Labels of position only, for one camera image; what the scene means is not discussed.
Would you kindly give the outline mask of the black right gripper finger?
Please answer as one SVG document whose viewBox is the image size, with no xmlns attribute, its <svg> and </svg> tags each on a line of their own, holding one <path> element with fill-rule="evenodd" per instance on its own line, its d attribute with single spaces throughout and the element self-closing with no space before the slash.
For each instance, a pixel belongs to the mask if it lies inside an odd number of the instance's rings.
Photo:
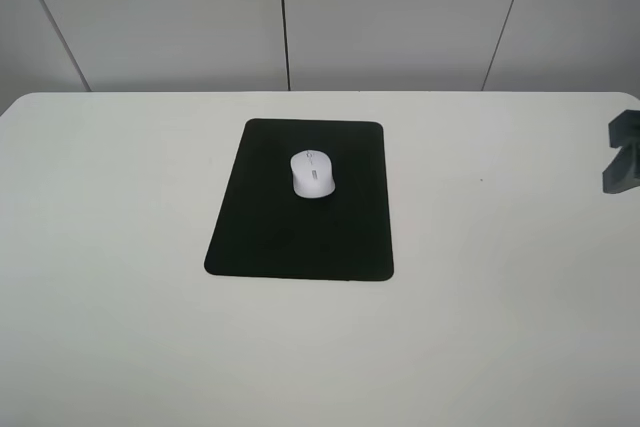
<svg viewBox="0 0 640 427">
<path fill-rule="evenodd" d="M 625 110 L 608 124 L 609 145 L 621 148 L 640 139 L 640 112 Z"/>
<path fill-rule="evenodd" d="M 639 186 L 638 142 L 631 142 L 620 148 L 603 171 L 602 181 L 605 194 L 619 194 Z"/>
</svg>

